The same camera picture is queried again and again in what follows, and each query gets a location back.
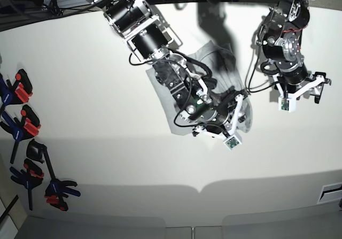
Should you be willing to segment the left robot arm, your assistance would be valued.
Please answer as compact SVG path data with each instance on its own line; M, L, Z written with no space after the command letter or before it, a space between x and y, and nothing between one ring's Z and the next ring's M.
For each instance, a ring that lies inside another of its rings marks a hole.
M305 66L301 36L309 20L309 0L279 0L257 33L257 45L266 58L260 70L273 79L279 92L278 107L284 111L294 111L305 93L318 104L324 85L331 82L325 73L312 74Z

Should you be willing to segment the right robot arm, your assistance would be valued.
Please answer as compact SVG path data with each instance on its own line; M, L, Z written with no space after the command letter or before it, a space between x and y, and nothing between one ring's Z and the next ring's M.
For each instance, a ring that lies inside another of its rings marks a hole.
M176 35L146 0L87 0L137 57L175 135L230 137L249 132L252 108L230 44L207 42L191 55L175 49Z

